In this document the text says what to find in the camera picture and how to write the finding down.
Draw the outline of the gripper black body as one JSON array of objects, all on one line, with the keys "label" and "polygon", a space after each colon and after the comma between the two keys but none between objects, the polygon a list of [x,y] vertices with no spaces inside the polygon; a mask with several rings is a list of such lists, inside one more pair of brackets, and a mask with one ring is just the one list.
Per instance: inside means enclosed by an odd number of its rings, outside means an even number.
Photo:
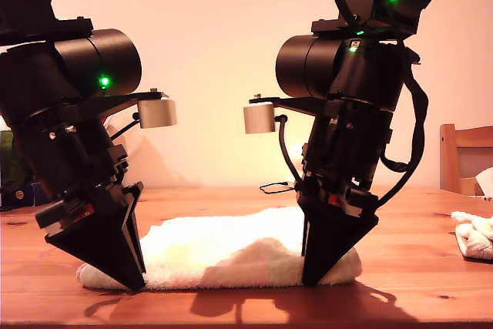
[{"label": "gripper black body", "polygon": [[97,116],[76,109],[15,109],[14,145],[22,164],[15,190],[36,180],[54,202],[36,219],[46,236],[85,225],[125,225],[126,151]]},{"label": "gripper black body", "polygon": [[308,217],[372,217],[378,197],[370,192],[382,150],[390,141],[389,111],[314,113],[303,151],[298,204]]}]

